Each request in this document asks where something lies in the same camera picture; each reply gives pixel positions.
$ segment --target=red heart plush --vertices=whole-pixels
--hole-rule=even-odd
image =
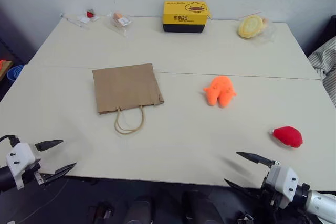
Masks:
[[[301,133],[296,128],[290,126],[275,129],[273,131],[273,136],[284,144],[294,148],[298,148],[303,144]]]

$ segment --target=white table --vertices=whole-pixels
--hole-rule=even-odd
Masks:
[[[246,151],[291,166],[312,189],[336,190],[336,111],[319,80],[233,76],[238,96],[221,109],[202,91],[214,76],[155,75],[165,103],[145,107],[143,129],[121,136],[115,113],[97,113],[91,69],[29,64],[0,103],[0,135],[65,140],[42,153],[45,173],[77,162],[69,175],[260,187],[268,168],[235,154]],[[123,115],[123,125],[139,123],[138,109]],[[285,125],[301,131],[300,148],[268,135]],[[1,145],[4,157],[10,145]]]
[[[154,71],[319,79],[285,23],[275,23],[274,42],[244,40],[239,22],[208,20],[201,34],[164,33],[160,18],[133,17],[128,38],[107,28],[105,18],[88,30],[62,19],[32,64],[107,68],[152,63]]]

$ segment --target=robotic arm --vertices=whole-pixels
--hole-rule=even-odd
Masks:
[[[13,187],[22,189],[25,184],[36,180],[39,185],[47,185],[50,182],[66,175],[75,165],[67,165],[55,171],[54,174],[42,176],[38,170],[41,166],[39,152],[50,149],[63,140],[44,141],[38,144],[21,143],[15,135],[0,137],[0,142],[8,138],[12,150],[6,155],[7,166],[0,168],[0,192],[7,191]]]
[[[336,224],[336,199],[310,190],[310,186],[303,183],[299,185],[299,177],[290,167],[281,167],[278,161],[272,161],[257,154],[237,152],[240,156],[254,162],[262,163],[270,168],[261,186],[261,195],[256,199],[261,200],[271,209],[284,209],[289,204],[318,216],[330,223]],[[225,180],[232,188],[251,196],[250,193]]]

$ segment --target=striped fabric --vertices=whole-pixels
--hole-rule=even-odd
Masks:
[[[316,49],[308,59],[320,75],[325,90],[336,106],[336,36]]]

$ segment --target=paper bag handle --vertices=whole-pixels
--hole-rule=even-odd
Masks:
[[[141,110],[141,123],[140,123],[140,125],[139,125],[138,127],[134,128],[134,129],[124,129],[124,128],[122,128],[122,127],[120,126],[120,124],[119,124],[119,122],[118,122],[118,120],[119,120],[119,116],[120,116],[120,113],[121,113],[121,112],[120,112],[120,107],[118,107],[117,118],[115,119],[115,122],[114,122],[114,128],[115,128],[115,130],[116,130],[117,132],[119,132],[120,134],[122,134],[122,135],[128,135],[128,134],[131,134],[131,133],[133,133],[133,132],[135,132],[135,131],[141,129],[142,126],[143,126],[143,123],[144,123],[144,121],[145,121],[145,114],[144,114],[144,112],[143,112],[143,107],[142,107],[142,106],[140,106],[140,110]]]

